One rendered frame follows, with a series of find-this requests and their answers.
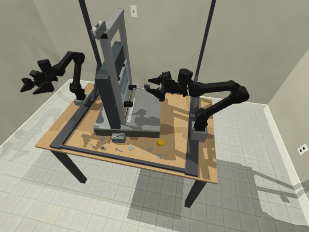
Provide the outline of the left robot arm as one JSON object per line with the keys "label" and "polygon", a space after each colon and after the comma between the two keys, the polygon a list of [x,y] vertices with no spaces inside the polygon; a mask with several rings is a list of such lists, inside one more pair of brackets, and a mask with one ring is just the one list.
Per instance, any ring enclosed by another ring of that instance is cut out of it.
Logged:
{"label": "left robot arm", "polygon": [[[179,70],[178,82],[176,87],[176,93],[183,94],[183,97],[189,95],[191,97],[201,96],[205,93],[230,91],[230,95],[216,104],[208,107],[207,109],[200,108],[195,112],[195,131],[205,131],[205,127],[208,125],[207,120],[209,117],[218,111],[232,105],[245,102],[249,99],[250,95],[246,87],[235,83],[233,80],[226,82],[215,82],[215,83],[201,83],[194,82],[191,78],[193,72],[188,69],[182,68]],[[163,79],[165,80],[165,87],[174,86],[170,71],[164,72]],[[188,87],[187,87],[188,85]]]}

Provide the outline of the yellow short cylinder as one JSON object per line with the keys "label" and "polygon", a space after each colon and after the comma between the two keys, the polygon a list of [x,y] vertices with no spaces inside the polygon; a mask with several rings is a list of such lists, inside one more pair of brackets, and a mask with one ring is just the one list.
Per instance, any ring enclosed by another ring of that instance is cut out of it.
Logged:
{"label": "yellow short cylinder", "polygon": [[162,140],[162,139],[158,140],[158,145],[159,146],[163,146],[164,145],[164,140]]}

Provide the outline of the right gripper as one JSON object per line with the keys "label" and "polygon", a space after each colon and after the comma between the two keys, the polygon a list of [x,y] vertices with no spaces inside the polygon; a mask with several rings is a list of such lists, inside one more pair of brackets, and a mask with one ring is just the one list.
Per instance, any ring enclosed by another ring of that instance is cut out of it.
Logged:
{"label": "right gripper", "polygon": [[32,81],[29,78],[23,78],[21,79],[24,83],[23,87],[21,88],[20,92],[25,92],[28,90],[32,90],[35,86],[38,86],[34,92],[33,95],[35,94],[40,94],[40,93],[49,93],[54,91],[54,87],[51,83],[51,79],[46,75],[46,80],[44,82],[41,82],[41,80],[35,79],[35,81]]}

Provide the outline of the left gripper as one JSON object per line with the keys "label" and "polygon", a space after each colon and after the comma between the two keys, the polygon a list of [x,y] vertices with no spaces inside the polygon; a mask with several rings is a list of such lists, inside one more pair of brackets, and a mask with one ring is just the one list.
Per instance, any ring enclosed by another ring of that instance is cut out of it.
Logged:
{"label": "left gripper", "polygon": [[172,87],[165,87],[165,80],[163,79],[163,75],[164,73],[162,72],[162,75],[160,74],[159,77],[157,78],[152,78],[149,79],[148,82],[157,84],[157,85],[162,85],[161,89],[157,88],[157,89],[146,89],[147,92],[151,93],[152,95],[154,95],[155,97],[157,97],[159,99],[159,101],[163,102],[165,100],[165,94],[166,92],[168,93],[176,93],[176,87],[177,87],[177,83],[174,81],[173,84],[174,86]]}

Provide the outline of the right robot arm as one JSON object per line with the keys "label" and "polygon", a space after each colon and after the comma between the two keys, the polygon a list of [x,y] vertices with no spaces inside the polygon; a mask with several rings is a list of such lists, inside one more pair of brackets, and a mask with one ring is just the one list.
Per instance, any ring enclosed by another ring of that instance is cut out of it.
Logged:
{"label": "right robot arm", "polygon": [[46,80],[46,75],[51,79],[51,81],[57,81],[58,78],[56,76],[63,76],[65,73],[65,68],[73,59],[75,66],[74,66],[74,75],[73,75],[73,82],[70,83],[70,91],[75,93],[77,100],[84,100],[86,95],[84,93],[84,89],[80,84],[80,75],[81,75],[81,66],[85,60],[85,55],[81,52],[70,52],[68,51],[67,54],[62,58],[62,60],[53,66],[51,66],[50,61],[48,59],[39,60],[37,63],[42,72],[32,70],[29,75],[31,75],[35,79],[41,80],[44,82]]}

